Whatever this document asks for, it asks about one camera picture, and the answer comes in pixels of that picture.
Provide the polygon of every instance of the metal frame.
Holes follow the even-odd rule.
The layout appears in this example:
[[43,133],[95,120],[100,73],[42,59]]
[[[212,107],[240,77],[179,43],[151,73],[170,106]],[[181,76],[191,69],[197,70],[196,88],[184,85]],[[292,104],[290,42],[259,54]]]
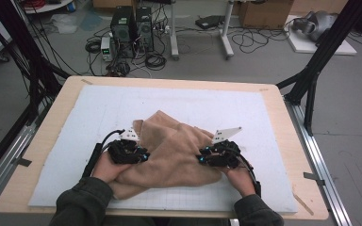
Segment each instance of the metal frame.
[[310,136],[313,136],[311,126],[319,75],[361,16],[362,0],[349,0],[331,29],[322,38],[319,48],[307,66],[301,72],[277,84],[277,87],[282,89],[295,83],[291,92],[285,95],[285,99],[293,105],[299,105],[307,93],[304,127]]
[[20,54],[10,46],[0,32],[0,41],[12,56],[23,77],[29,80],[28,94],[30,103],[8,134],[0,143],[0,159],[4,156],[10,142],[18,135],[24,124],[34,121],[39,116],[39,103],[42,98],[54,99],[61,89],[55,74],[68,78],[70,75],[50,63],[42,55],[38,45],[28,32],[19,10],[10,0],[0,0],[0,22],[16,42]]
[[[225,11],[225,21],[224,21],[224,26],[222,29],[220,29],[220,38],[222,40],[222,44],[224,45],[225,48],[225,58],[228,59],[229,57],[233,57],[234,56],[234,51],[232,50],[230,41],[227,37],[227,32],[228,32],[228,26],[230,25],[230,19],[231,19],[231,13],[232,13],[232,8],[234,7],[234,1],[235,0],[228,0],[228,5]],[[175,34],[175,2],[176,0],[172,0],[172,27],[171,27],[171,34],[170,34],[170,44],[172,46],[172,57],[175,60],[179,59],[179,54],[178,54],[178,45],[177,45],[177,36]]]
[[302,140],[305,145],[305,151],[310,157],[310,164],[317,175],[319,180],[324,181],[324,186],[320,186],[323,190],[325,197],[327,198],[328,204],[332,210],[332,214],[336,224],[339,226],[352,226],[349,216],[345,210],[341,198],[337,193],[337,188],[334,185],[334,181],[328,171],[324,159],[322,158],[321,151],[317,145],[316,139],[314,139],[304,127],[304,112],[299,105],[287,104],[287,108],[293,113],[295,118],[296,127],[302,136]]
[[[40,104],[39,115],[41,115],[43,110],[45,110],[45,105]],[[21,116],[19,121],[23,121],[22,118],[27,119],[27,117]],[[22,157],[32,138],[37,133],[40,120],[40,118],[36,118],[31,123],[26,123],[23,121],[23,127],[16,134],[17,136],[12,139],[12,142],[8,146],[8,150],[0,159],[0,185],[2,185],[7,180],[9,174],[16,168],[17,161]]]

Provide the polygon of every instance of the cardboard box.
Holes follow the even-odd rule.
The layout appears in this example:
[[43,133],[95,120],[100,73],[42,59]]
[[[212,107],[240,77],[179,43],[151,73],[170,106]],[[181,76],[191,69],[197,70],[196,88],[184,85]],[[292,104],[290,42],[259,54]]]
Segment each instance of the cardboard box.
[[242,3],[239,11],[240,24],[247,28],[282,29],[293,2],[294,0],[270,0],[260,5]]
[[136,0],[93,0],[94,8],[116,8],[117,6],[132,6],[137,5]]
[[340,13],[348,0],[295,0],[290,15],[305,16],[310,11]]

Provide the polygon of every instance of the white paper sheet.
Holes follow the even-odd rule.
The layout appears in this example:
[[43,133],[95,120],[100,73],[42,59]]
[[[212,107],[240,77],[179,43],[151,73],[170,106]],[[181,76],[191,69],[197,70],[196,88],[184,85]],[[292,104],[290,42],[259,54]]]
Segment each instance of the white paper sheet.
[[[106,86],[85,86],[81,90],[46,159],[29,205],[55,206],[60,193],[80,179],[95,143],[102,142],[109,132],[130,128],[133,120],[145,120],[158,110],[212,133],[241,126],[242,131],[230,140],[239,145],[255,167],[263,200],[279,213],[297,212],[260,93]],[[113,200],[109,208],[232,211],[239,198],[223,177],[207,186],[149,189],[126,201]]]

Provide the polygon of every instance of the tan cloth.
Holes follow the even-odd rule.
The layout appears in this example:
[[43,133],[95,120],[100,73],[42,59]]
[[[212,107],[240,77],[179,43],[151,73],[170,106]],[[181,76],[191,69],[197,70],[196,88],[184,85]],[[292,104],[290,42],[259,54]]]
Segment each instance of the tan cloth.
[[221,179],[221,173],[199,164],[199,149],[211,144],[212,134],[180,123],[161,111],[146,121],[134,121],[140,146],[149,160],[122,172],[110,184],[115,198],[128,199],[148,188],[203,186]]

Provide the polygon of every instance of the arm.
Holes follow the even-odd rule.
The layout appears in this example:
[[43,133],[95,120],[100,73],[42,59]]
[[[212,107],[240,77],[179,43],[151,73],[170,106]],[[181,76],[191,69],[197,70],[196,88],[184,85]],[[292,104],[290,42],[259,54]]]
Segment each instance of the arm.
[[234,205],[241,226],[284,225],[282,217],[255,194],[252,178],[245,168],[221,169],[242,199]]
[[115,165],[107,152],[102,153],[91,177],[82,178],[57,200],[57,211],[49,225],[101,225],[113,195],[108,182],[131,165]]

